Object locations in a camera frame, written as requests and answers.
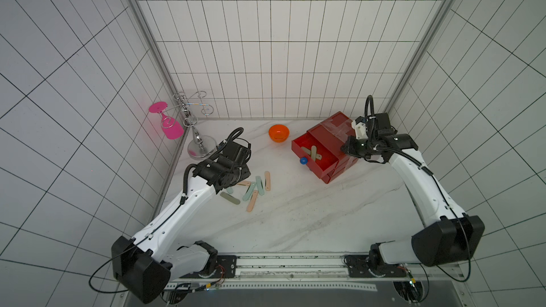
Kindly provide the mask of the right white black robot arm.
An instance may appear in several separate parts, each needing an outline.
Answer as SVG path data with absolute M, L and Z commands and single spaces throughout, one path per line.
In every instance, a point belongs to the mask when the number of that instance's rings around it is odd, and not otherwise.
M 351 126 L 355 134 L 342 146 L 342 152 L 391 165 L 402 178 L 423 224 L 422 230 L 404 240 L 373 244 L 368 255 L 370 266 L 379 269 L 411 263 L 436 267 L 471 260 L 485 225 L 450 197 L 413 138 L 398 133 L 386 113 L 359 117 Z

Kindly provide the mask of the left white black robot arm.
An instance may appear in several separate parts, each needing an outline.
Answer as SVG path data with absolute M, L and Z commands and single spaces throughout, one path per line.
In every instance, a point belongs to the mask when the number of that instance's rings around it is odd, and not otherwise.
M 133 237 L 122 236 L 112 245 L 114 278 L 142 303 L 149 304 L 173 279 L 212 274 L 218 255 L 214 247 L 204 241 L 176 251 L 171 251 L 171 246 L 207 202 L 250 176 L 247 163 L 251 154 L 250 144 L 225 140 L 210 157 L 189 164 L 176 198 Z

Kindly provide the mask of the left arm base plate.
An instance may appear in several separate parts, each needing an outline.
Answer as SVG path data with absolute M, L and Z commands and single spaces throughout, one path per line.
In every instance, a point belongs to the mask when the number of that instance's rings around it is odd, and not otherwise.
M 200 272 L 187 274 L 182 279 L 211 279 L 216 280 L 220 277 L 225 279 L 231 279 L 235 277 L 235 271 L 237 269 L 237 256 L 235 255 L 218 255 L 216 263 L 212 267 L 212 270 L 204 269 Z

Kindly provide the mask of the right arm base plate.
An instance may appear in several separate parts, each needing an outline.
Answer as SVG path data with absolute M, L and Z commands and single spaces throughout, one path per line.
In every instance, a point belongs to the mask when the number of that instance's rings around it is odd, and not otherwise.
M 370 259 L 367 254 L 347 254 L 343 262 L 351 278 L 394 279 L 406 277 L 406 272 L 396 265 L 383 264 L 379 260 Z

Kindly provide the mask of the red top drawer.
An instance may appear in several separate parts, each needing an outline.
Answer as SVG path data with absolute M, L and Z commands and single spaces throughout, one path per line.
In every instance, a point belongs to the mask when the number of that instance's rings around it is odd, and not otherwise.
M 291 150 L 299 159 L 305 159 L 304 165 L 324 183 L 332 181 L 340 163 L 338 154 L 330 151 L 308 132 L 291 142 Z

